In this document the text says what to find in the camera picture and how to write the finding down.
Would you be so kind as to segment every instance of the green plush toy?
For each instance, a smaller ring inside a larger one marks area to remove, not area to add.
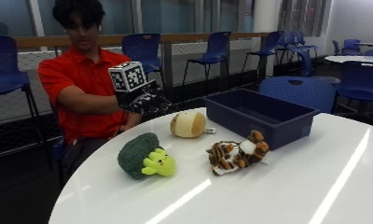
[[[174,158],[158,145],[158,137],[153,133],[141,134],[124,145],[117,161],[126,174],[136,179],[153,174],[169,176],[176,171]]]

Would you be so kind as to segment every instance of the plastic tub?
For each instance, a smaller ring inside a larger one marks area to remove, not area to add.
[[[309,136],[313,116],[321,113],[318,109],[247,90],[221,92],[203,101],[207,119],[242,137],[251,130],[259,131],[270,150]]]

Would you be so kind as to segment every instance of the stuffed tiger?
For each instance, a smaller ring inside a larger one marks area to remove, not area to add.
[[[235,143],[221,141],[206,150],[214,175],[223,175],[259,162],[269,152],[261,132],[251,131],[247,140]]]

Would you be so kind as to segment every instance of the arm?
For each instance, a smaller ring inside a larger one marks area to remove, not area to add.
[[[129,130],[132,127],[140,124],[141,115],[128,112],[125,125],[120,127],[120,132]]]
[[[78,87],[68,86],[57,95],[57,102],[80,114],[108,115],[121,110],[116,96],[86,94]]]

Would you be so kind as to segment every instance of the red shirt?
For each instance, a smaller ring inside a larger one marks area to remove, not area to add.
[[[74,49],[69,48],[61,56],[44,60],[39,64],[39,78],[47,91],[48,99],[58,113],[58,123],[65,132],[65,141],[76,138],[112,137],[126,121],[126,114],[118,111],[110,115],[77,114],[57,104],[56,98],[64,87],[77,86],[86,94],[108,96],[114,94],[108,68],[129,62],[129,58],[100,48],[97,63]]]

